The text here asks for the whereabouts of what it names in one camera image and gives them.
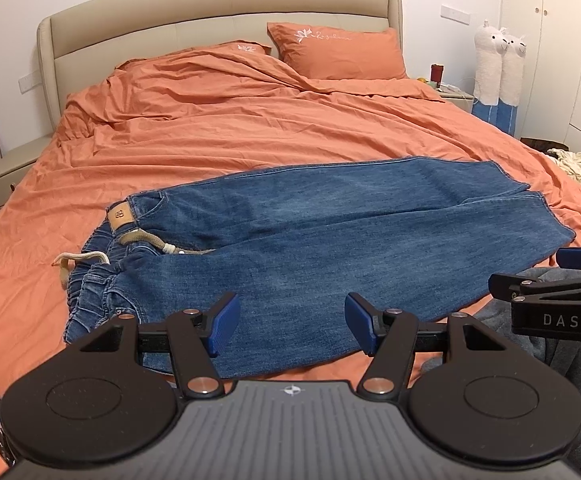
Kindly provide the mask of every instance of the alpaca plush toy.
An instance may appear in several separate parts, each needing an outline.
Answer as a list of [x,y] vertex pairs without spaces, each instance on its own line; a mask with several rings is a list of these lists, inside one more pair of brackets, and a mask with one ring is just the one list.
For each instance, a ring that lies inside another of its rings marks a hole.
[[502,30],[488,25],[484,20],[483,27],[475,33],[477,50],[477,70],[475,72],[475,97],[473,115],[487,123],[495,124],[497,106],[499,105],[499,85],[501,84],[501,67],[503,54],[508,48]]
[[497,106],[496,126],[506,134],[514,136],[517,121],[517,107],[521,97],[521,84],[524,78],[526,43],[524,37],[517,38],[504,34],[508,49],[503,55],[501,85],[499,86],[499,105]]

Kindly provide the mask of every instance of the wardrobe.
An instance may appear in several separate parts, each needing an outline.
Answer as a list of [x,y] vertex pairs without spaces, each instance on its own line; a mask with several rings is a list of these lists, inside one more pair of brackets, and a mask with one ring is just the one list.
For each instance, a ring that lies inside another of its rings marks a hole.
[[515,136],[581,151],[581,0],[501,0],[500,18],[527,44]]

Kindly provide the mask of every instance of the drawer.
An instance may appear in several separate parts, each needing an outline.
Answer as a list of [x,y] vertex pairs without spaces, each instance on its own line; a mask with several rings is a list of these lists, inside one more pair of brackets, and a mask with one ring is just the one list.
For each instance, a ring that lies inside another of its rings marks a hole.
[[462,99],[462,98],[457,98],[457,97],[444,97],[444,96],[441,96],[441,98],[444,101],[448,101],[449,103],[452,103],[455,106],[458,106],[459,108],[461,108],[462,110],[465,110],[469,114],[471,114],[473,112],[473,98]]
[[19,184],[24,178],[24,175],[28,173],[30,168],[32,168],[32,164],[24,166],[23,168],[19,168],[18,170],[11,171],[4,176],[0,176],[0,207],[6,203],[12,194],[13,189],[11,186],[17,186],[17,184]]

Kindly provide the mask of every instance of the leather patch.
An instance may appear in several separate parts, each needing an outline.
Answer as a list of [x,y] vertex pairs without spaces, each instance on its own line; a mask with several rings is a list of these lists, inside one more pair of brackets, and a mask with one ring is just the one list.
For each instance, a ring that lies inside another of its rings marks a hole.
[[128,202],[122,202],[117,204],[108,212],[108,221],[110,223],[110,228],[116,231],[125,224],[130,224],[135,221],[135,217],[132,215],[130,210],[130,204]]

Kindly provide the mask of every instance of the thermos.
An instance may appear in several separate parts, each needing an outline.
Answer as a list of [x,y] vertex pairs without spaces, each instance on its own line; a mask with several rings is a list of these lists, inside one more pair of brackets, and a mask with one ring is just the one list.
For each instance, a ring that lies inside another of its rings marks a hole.
[[431,65],[430,66],[430,80],[437,83],[437,88],[441,85],[441,75],[444,73],[443,65]]

